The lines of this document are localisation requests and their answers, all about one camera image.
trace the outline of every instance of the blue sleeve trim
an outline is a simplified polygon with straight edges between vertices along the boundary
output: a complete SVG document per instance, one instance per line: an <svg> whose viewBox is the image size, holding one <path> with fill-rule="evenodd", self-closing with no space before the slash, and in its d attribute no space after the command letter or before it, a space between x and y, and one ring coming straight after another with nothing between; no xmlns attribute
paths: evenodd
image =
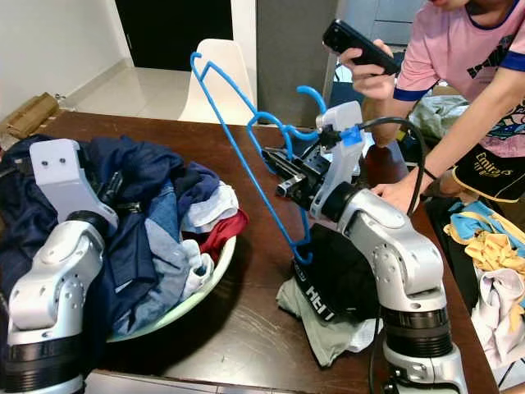
<svg viewBox="0 0 525 394"><path fill-rule="evenodd" d="M500 67L516 71L525 71L525 54L508 51Z"/></svg>
<svg viewBox="0 0 525 394"><path fill-rule="evenodd" d="M430 90L430 88L425 90L402 90L395 88L394 99L401 101L418 101L421 97L427 94L428 90Z"/></svg>

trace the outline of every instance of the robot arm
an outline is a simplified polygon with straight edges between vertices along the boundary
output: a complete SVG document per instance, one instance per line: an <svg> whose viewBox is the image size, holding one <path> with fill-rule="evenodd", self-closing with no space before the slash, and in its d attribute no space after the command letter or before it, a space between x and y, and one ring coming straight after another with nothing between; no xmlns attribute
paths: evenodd
<svg viewBox="0 0 525 394"><path fill-rule="evenodd" d="M58 212L59 224L13 287L6 360L6 392L70 394L84 391L81 371L83 306L103 265L103 237L116 230L107 204L120 173L94 193L73 140L32 144L37 185Z"/></svg>
<svg viewBox="0 0 525 394"><path fill-rule="evenodd" d="M289 161L281 149L264 149L268 165L285 179L277 194L314 218L337 223L370 263L391 369L384 391L466 394L461 355L451 341L440 253L406 214L351 183L364 144L355 126L361 121L357 103L342 104L317 118L319 139L300 157Z"/></svg>

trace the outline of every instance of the white chair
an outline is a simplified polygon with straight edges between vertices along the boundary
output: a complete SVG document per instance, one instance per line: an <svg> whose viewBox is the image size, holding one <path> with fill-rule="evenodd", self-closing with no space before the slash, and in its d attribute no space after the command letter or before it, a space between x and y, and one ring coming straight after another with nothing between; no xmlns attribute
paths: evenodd
<svg viewBox="0 0 525 394"><path fill-rule="evenodd" d="M231 77L253 103L253 93L249 85L246 65L240 46L235 41L205 39L199 43L197 52L203 55L201 58L195 59L195 66L199 72L202 72L208 60L211 60ZM204 83L226 124L245 125L253 117L252 112L240 96L216 71L210 69L204 78ZM179 121L219 122L193 72L189 79L186 105Z"/></svg>

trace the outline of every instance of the doorway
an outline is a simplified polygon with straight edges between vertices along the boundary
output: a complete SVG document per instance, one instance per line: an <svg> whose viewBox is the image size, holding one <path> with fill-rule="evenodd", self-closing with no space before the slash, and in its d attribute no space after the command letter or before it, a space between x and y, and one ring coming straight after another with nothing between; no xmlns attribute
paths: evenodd
<svg viewBox="0 0 525 394"><path fill-rule="evenodd" d="M190 71L200 41L233 39L231 0L116 0L116 8L137 67Z"/></svg>

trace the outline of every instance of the pink t-shirt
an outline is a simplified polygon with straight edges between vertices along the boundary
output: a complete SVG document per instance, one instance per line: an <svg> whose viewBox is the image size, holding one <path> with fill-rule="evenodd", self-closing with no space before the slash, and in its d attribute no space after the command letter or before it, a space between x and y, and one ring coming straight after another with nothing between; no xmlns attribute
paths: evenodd
<svg viewBox="0 0 525 394"><path fill-rule="evenodd" d="M443 11L426 4L413 23L394 98L417 101L438 80L446 80L472 102L498 66L525 71L524 18L525 0L515 0L506 19L493 28L476 24L464 7ZM480 144L500 157L525 156L525 100Z"/></svg>

